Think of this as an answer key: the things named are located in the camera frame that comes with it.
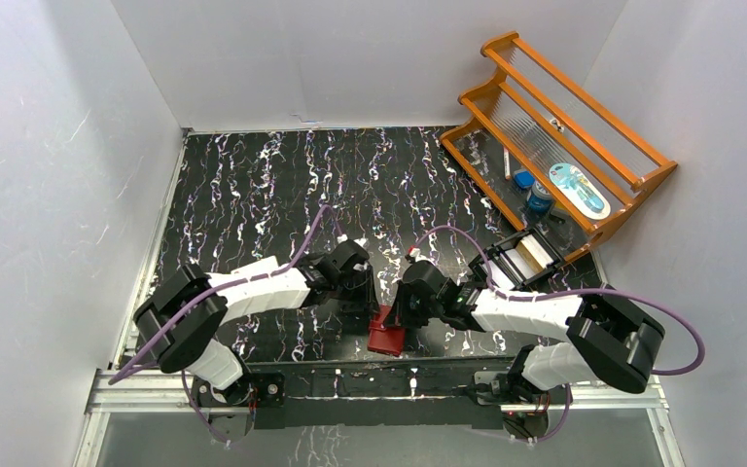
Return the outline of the small blue block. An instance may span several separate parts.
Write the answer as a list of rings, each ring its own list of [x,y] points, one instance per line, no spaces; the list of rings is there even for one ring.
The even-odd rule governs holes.
[[[512,174],[512,180],[523,191],[529,190],[536,181],[532,173],[525,169],[516,170]]]

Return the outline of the red card holder wallet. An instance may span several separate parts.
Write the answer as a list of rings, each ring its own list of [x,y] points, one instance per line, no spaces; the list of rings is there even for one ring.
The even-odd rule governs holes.
[[[402,327],[387,327],[385,319],[390,314],[389,305],[380,305],[369,323],[367,350],[370,352],[399,357],[404,349],[406,330]]]

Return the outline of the stack of white cards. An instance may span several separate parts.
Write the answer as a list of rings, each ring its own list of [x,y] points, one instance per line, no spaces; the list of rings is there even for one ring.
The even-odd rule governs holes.
[[[487,251],[491,282],[501,288],[522,290],[551,274],[560,257],[535,234],[509,238]]]

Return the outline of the white pen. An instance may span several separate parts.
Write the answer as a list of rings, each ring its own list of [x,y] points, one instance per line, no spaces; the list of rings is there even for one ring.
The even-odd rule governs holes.
[[[511,155],[510,155],[510,151],[507,148],[503,149],[503,171],[504,171],[505,179],[511,180],[512,179]]]

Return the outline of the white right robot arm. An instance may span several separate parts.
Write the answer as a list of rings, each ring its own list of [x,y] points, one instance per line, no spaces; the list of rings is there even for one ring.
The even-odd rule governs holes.
[[[454,281],[431,262],[418,261],[399,280],[378,327],[418,329],[433,319],[461,331],[513,331],[551,339],[550,345],[522,347],[505,373],[474,376],[455,389],[456,395],[481,405],[533,403],[557,386],[583,381],[640,394],[665,334],[654,318],[613,290],[557,298],[499,291],[484,280]]]

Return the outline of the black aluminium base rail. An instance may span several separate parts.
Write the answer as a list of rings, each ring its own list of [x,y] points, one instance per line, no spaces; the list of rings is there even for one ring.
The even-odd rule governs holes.
[[[481,402],[475,385],[490,384],[511,366],[508,356],[264,362],[250,366],[242,394],[229,402],[191,377],[145,370],[120,382],[97,373],[87,412],[192,413],[230,439],[244,431],[315,425],[469,425],[502,429],[504,418],[537,415],[521,435],[552,430],[566,406],[572,410],[664,409],[658,380],[641,394],[601,382],[556,388],[532,403]]]

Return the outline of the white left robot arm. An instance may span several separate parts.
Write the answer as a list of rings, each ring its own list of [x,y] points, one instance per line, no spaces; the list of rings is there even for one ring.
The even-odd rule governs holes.
[[[247,400],[252,380],[243,360],[215,335],[233,320],[330,300],[374,306],[372,267],[364,238],[342,237],[327,253],[306,253],[293,265],[275,257],[230,274],[196,265],[177,270],[133,315],[140,336],[154,345],[146,356],[166,374],[184,371],[207,382],[229,405]]]

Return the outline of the black plastic card box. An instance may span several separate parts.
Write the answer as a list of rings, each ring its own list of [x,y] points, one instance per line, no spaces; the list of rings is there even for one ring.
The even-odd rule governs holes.
[[[482,250],[470,263],[475,280],[495,287],[529,291],[566,264],[564,256],[536,229],[513,233]]]

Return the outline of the orange wooden shelf rack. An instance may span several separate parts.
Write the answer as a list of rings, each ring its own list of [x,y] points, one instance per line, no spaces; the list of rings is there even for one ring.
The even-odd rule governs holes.
[[[583,247],[608,240],[676,169],[655,149],[567,74],[509,32],[480,49],[495,65],[483,84],[463,91],[458,102],[470,114],[445,132],[441,144],[516,228],[521,216],[506,192],[503,149],[516,168],[532,173],[582,231]],[[551,182],[557,163],[577,166],[609,201],[603,220],[584,216]]]

